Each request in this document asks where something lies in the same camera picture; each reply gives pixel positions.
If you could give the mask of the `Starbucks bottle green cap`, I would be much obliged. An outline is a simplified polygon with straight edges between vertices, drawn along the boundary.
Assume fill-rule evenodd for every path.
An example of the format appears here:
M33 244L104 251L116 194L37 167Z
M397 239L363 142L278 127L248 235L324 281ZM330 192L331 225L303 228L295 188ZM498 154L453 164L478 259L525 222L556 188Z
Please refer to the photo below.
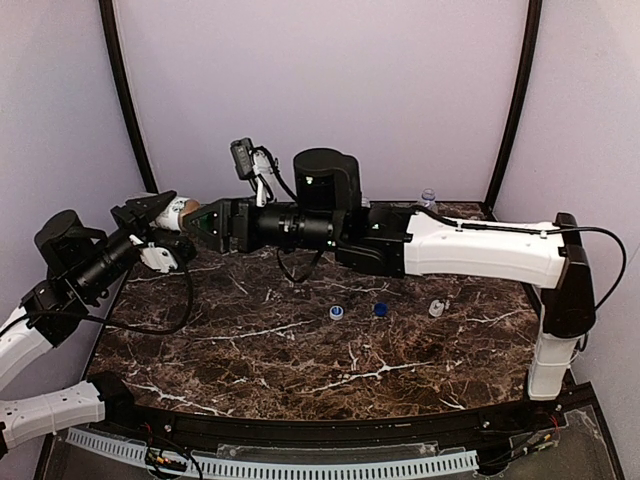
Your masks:
M176 196L155 218L152 225L167 231L183 232L185 217L197 211L200 203L192 198Z

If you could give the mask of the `white Pocari bottle cap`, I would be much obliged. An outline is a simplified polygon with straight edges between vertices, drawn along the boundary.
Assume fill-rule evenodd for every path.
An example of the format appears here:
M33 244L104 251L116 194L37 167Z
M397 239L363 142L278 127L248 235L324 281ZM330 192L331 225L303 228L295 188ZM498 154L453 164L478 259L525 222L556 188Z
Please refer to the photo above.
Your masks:
M329 317L334 321L339 321L344 317L345 310L342 306L334 305L329 309Z

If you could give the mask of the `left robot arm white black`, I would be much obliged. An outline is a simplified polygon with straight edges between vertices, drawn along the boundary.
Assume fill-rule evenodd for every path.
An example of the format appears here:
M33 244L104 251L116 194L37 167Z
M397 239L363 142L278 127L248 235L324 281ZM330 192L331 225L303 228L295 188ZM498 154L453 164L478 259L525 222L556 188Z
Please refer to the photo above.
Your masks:
M106 234L83 225L73 210L50 218L34 241L47 265L34 286L1 325L1 384L7 386L36 359L59 347L109 288L137 262L166 273L177 267L156 241L156 220L176 199L174 191L126 201L111 214L117 229ZM1 404L1 451L42 435L109 419L133 403L112 373L100 373L66 389Z

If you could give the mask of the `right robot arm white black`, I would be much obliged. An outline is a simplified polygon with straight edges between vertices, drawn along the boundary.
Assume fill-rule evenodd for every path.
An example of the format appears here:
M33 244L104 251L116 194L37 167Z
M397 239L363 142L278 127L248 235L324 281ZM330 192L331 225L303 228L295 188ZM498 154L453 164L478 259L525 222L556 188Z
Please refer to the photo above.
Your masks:
M573 216L506 224L445 217L418 204L367 206L358 161L330 148L298 153L293 169L290 201L221 199L186 215L186 229L219 252L330 251L365 275L453 274L534 285L542 310L527 393L534 401L559 395L573 350L596 320L591 269Z

